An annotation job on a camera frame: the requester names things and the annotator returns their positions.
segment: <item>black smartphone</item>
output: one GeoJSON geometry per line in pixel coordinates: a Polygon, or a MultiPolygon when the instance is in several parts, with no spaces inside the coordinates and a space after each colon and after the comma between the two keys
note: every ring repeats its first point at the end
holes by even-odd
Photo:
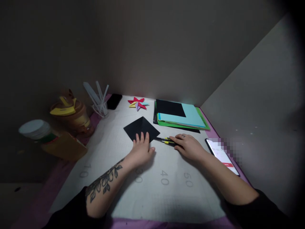
{"type": "Polygon", "coordinates": [[[210,149],[211,154],[213,154],[218,160],[220,160],[225,166],[227,166],[233,173],[240,177],[238,171],[233,165],[227,153],[219,146],[218,142],[213,142],[206,138],[207,146],[210,149]]]}
{"type": "Polygon", "coordinates": [[[109,110],[115,110],[122,99],[122,95],[112,94],[111,97],[107,101],[107,107],[109,110]]]}

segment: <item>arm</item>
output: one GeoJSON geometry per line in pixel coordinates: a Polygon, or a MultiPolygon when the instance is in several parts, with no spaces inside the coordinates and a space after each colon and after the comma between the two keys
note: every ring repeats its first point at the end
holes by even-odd
{"type": "Polygon", "coordinates": [[[218,189],[229,203],[245,205],[259,196],[255,189],[235,175],[216,157],[205,151],[193,136],[179,134],[176,137],[170,138],[183,147],[175,146],[176,150],[179,150],[185,157],[199,162],[208,171],[218,189]]]}
{"type": "Polygon", "coordinates": [[[149,133],[141,132],[141,139],[136,134],[130,153],[96,179],[86,189],[86,208],[88,216],[100,218],[106,214],[114,197],[129,173],[148,162],[154,155],[155,148],[149,148],[149,133]]]}
{"type": "Polygon", "coordinates": [[[44,228],[101,228],[102,218],[129,173],[153,157],[155,148],[149,148],[149,134],[138,134],[130,153],[102,176],[76,195],[63,209],[55,212],[44,228]]]}
{"type": "Polygon", "coordinates": [[[180,134],[171,139],[181,145],[175,146],[176,150],[207,170],[224,196],[229,211],[242,228],[291,227],[290,219],[263,192],[250,187],[216,157],[205,151],[194,137],[180,134]]]}

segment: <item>white lid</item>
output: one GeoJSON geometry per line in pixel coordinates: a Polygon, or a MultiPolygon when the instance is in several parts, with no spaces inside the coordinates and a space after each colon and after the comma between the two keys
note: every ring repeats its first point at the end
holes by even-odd
{"type": "Polygon", "coordinates": [[[38,140],[50,134],[51,127],[47,122],[36,119],[23,124],[18,131],[25,137],[38,140]]]}

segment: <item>floral tattoo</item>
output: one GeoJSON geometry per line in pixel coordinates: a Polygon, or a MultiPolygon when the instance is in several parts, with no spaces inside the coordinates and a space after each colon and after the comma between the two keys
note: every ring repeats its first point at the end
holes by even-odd
{"type": "Polygon", "coordinates": [[[107,190],[110,191],[110,185],[108,184],[108,182],[113,181],[113,174],[115,178],[118,177],[118,170],[122,168],[122,166],[118,164],[120,164],[124,159],[125,158],[123,158],[114,166],[112,166],[111,169],[109,169],[107,172],[105,172],[103,175],[93,181],[93,183],[86,188],[86,199],[91,193],[90,203],[92,203],[92,201],[94,200],[96,191],[99,193],[102,187],[103,194],[105,194],[107,190]]]}

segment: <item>hand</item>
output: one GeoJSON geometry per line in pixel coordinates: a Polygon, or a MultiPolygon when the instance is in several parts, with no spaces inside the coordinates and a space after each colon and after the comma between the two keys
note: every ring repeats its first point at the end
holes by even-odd
{"type": "Polygon", "coordinates": [[[170,136],[170,139],[182,146],[175,146],[176,150],[193,161],[202,161],[203,157],[208,154],[202,145],[191,135],[178,134],[175,137],[170,136]]]}
{"type": "Polygon", "coordinates": [[[149,148],[149,133],[146,132],[146,137],[144,140],[144,134],[141,132],[141,140],[139,135],[136,134],[136,139],[133,141],[133,148],[126,158],[130,159],[132,165],[136,168],[140,165],[148,162],[155,153],[155,148],[149,148]]]}

